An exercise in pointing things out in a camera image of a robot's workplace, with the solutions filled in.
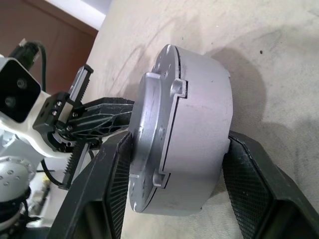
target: silver cylindrical object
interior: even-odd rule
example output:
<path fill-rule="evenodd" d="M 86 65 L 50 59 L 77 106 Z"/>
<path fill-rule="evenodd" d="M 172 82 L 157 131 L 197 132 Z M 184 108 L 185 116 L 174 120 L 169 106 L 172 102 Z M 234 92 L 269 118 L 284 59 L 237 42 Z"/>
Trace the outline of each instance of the silver cylindrical object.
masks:
<path fill-rule="evenodd" d="M 173 45 L 140 82 L 130 202 L 140 213 L 186 216 L 216 186 L 232 119 L 229 73 L 217 61 Z"/>

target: robotic arm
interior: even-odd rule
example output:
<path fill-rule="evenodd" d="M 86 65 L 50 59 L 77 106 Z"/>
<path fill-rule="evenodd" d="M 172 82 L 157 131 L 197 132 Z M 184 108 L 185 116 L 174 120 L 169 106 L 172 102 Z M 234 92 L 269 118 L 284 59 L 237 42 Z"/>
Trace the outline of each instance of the robotic arm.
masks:
<path fill-rule="evenodd" d="M 295 183 L 259 143 L 229 131 L 229 74 L 217 61 L 167 45 L 142 77 L 135 103 L 102 98 L 87 104 L 81 99 L 93 72 L 89 66 L 79 70 L 68 93 L 49 96 L 18 60 L 3 62 L 0 84 L 8 90 L 1 93 L 1 127 L 22 135 L 40 155 L 71 154 L 58 182 L 69 192 L 48 238 L 119 239 L 127 194 L 132 210 L 139 213 L 194 214 L 211 195 L 221 168 L 245 239 L 319 238 L 319 215 Z M 13 62 L 12 69 L 8 62 Z M 20 79 L 27 88 L 20 87 Z M 30 95 L 25 103 L 22 93 Z M 102 137 L 127 127 L 128 132 L 101 143 Z M 99 153 L 80 173 L 89 149 Z M 22 158 L 20 163 L 28 160 Z M 9 162 L 16 164 L 12 159 L 0 161 L 6 177 L 0 183 L 14 180 L 15 171 L 9 174 Z M 39 162 L 24 165 L 26 172 Z M 13 236 L 17 222 L 28 218 L 20 208 L 31 178 L 21 181 L 19 192 L 12 189 L 16 194 L 10 198 L 0 198 L 3 235 Z M 7 188 L 1 187 L 3 195 Z M 4 217 L 2 212 L 13 206 Z"/>

